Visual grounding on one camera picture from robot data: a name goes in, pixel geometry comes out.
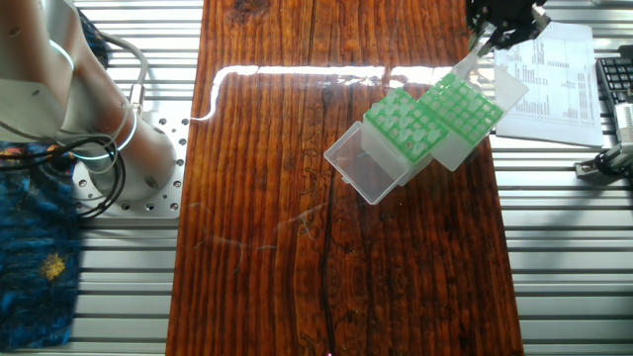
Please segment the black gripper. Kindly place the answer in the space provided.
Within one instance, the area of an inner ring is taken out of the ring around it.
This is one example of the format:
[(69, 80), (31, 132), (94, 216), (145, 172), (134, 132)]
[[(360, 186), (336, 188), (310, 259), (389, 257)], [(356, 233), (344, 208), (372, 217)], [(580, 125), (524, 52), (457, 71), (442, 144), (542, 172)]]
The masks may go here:
[(535, 40), (551, 22), (544, 4), (545, 0), (467, 0), (469, 50), (478, 45), (489, 23), (496, 26), (495, 49)]

